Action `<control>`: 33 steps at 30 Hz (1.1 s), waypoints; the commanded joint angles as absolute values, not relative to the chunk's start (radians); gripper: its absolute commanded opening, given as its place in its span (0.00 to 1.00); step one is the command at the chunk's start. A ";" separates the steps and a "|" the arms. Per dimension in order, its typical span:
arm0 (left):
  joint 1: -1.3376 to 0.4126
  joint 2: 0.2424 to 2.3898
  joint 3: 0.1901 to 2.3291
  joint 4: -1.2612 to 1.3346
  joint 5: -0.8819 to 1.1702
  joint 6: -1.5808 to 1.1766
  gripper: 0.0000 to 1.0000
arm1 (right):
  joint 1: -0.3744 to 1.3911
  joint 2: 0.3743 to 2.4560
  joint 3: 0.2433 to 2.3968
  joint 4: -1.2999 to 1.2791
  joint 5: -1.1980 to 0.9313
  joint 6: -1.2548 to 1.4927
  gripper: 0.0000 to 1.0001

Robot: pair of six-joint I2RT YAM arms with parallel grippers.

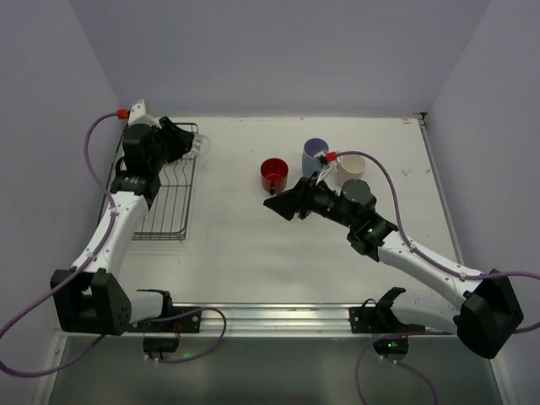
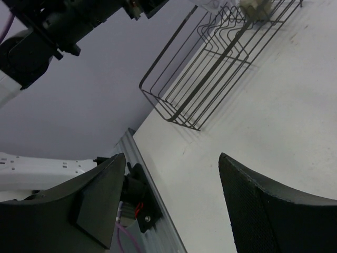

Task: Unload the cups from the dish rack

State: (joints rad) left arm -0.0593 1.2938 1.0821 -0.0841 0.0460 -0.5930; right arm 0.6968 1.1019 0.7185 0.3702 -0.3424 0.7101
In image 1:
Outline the clear glass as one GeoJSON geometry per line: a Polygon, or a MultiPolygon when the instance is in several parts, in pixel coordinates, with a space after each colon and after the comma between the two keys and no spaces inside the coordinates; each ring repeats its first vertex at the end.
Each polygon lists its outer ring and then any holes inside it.
{"type": "Polygon", "coordinates": [[[192,148],[189,152],[191,158],[204,158],[208,155],[211,148],[209,137],[203,134],[196,134],[192,141],[192,148]]]}

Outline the red mug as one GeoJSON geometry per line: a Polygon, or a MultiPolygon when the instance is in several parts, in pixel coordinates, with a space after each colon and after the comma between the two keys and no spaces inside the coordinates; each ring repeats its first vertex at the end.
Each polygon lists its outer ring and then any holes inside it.
{"type": "Polygon", "coordinates": [[[289,167],[280,158],[270,158],[262,162],[260,166],[262,188],[273,196],[283,192],[287,186],[289,167]]]}

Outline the pink mug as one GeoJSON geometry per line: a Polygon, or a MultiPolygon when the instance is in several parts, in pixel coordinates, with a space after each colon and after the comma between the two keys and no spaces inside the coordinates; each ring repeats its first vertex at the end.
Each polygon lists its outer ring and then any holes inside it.
{"type": "Polygon", "coordinates": [[[343,186],[346,181],[361,179],[365,173],[365,158],[348,154],[337,158],[337,184],[343,186]]]}

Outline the lavender plastic cup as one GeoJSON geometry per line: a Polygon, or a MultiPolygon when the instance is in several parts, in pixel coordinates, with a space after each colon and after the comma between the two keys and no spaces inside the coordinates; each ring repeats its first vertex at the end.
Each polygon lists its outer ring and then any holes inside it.
{"type": "Polygon", "coordinates": [[[310,138],[303,145],[301,157],[301,169],[303,176],[310,177],[314,172],[321,169],[316,156],[329,150],[327,142],[321,138],[310,138]]]}

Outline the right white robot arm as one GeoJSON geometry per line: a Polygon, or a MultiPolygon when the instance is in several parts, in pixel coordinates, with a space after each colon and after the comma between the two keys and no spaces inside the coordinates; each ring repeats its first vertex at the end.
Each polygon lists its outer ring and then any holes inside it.
{"type": "Polygon", "coordinates": [[[412,240],[376,212],[376,198],[365,181],[346,181],[335,192],[323,181],[303,177],[263,204],[287,220],[315,213],[348,228],[347,240],[360,255],[405,272],[447,302],[430,307],[403,288],[392,289],[377,309],[393,321],[455,334],[473,353],[492,359],[524,319],[507,275],[482,273],[433,252],[421,255],[412,240]]]}

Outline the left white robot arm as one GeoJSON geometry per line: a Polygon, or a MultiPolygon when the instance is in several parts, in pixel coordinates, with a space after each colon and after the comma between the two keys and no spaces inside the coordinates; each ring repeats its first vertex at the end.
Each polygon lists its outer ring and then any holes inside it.
{"type": "Polygon", "coordinates": [[[134,123],[121,136],[122,155],[105,190],[107,207],[84,252],[68,270],[51,276],[61,329],[120,336],[135,323],[171,313],[170,293],[161,289],[127,291],[117,278],[128,245],[161,188],[160,174],[193,149],[193,132],[168,117],[134,123]]]}

